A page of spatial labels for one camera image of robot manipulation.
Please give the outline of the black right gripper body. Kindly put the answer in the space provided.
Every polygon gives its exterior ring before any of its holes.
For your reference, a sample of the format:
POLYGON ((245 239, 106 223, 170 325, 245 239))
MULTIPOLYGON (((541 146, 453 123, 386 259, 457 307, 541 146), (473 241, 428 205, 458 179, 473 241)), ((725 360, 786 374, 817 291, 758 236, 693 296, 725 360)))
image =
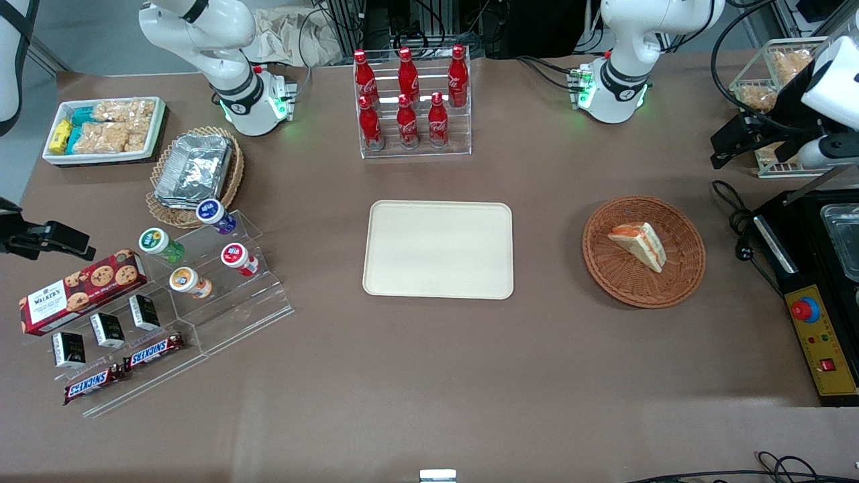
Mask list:
POLYGON ((25 235, 30 223, 21 216, 22 208, 4 197, 1 201, 1 241, 9 241, 18 235, 25 235))

